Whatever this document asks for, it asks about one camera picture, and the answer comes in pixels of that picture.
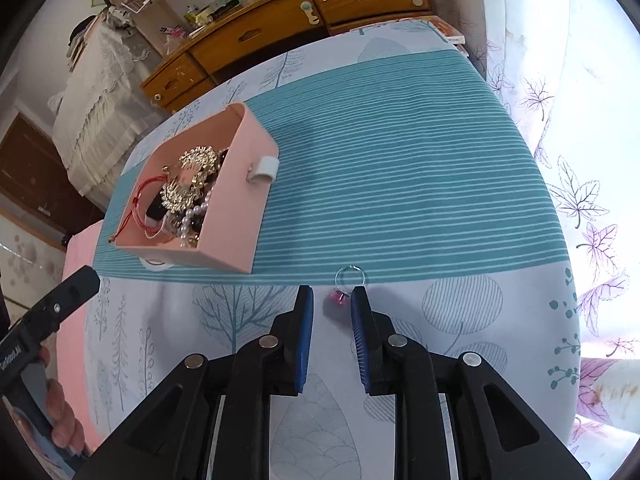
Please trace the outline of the person's left hand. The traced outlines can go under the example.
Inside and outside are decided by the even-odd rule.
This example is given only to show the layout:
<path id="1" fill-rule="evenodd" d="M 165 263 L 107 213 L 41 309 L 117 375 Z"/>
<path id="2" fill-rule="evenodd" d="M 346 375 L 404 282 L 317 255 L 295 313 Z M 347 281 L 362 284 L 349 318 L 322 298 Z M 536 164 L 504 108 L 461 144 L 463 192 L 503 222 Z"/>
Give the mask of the person's left hand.
<path id="1" fill-rule="evenodd" d="M 84 427 L 66 401 L 61 384 L 53 378 L 47 380 L 46 408 L 52 418 L 52 442 L 58 448 L 81 453 L 86 447 Z"/>

